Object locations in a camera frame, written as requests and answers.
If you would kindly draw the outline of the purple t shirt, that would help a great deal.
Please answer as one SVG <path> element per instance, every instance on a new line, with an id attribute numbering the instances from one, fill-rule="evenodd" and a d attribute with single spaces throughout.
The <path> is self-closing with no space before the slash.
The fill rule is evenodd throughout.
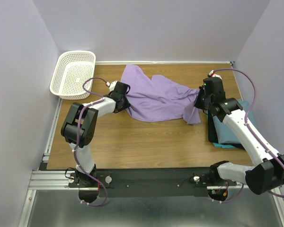
<path id="1" fill-rule="evenodd" d="M 183 119 L 187 124 L 201 122 L 194 106 L 199 89 L 173 82 L 163 75 L 148 78 L 137 65 L 126 65 L 121 82 L 130 86 L 126 95 L 130 107 L 127 113 L 142 122 L 162 122 Z"/>

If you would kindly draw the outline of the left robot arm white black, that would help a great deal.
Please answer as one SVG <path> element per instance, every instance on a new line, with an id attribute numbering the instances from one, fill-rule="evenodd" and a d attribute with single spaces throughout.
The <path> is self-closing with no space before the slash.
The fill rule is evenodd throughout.
<path id="1" fill-rule="evenodd" d="M 76 162 L 75 176 L 69 181 L 84 186 L 100 185 L 96 178 L 96 165 L 92 158 L 91 143 L 97 120 L 110 113 L 118 113 L 131 105 L 126 97 L 131 87 L 120 81 L 107 82 L 109 93 L 99 100 L 71 105 L 61 128 L 61 135 L 69 144 Z"/>

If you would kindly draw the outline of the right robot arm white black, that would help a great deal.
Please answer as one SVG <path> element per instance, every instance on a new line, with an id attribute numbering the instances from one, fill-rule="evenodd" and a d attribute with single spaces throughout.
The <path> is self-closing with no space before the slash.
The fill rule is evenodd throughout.
<path id="1" fill-rule="evenodd" d="M 284 185 L 284 154 L 272 147 L 245 118 L 246 112 L 235 98 L 226 98 L 222 79 L 208 77 L 203 80 L 195 107 L 216 116 L 239 139 L 247 151 L 252 166 L 221 161 L 211 165 L 214 181 L 232 180 L 245 184 L 257 195 Z"/>

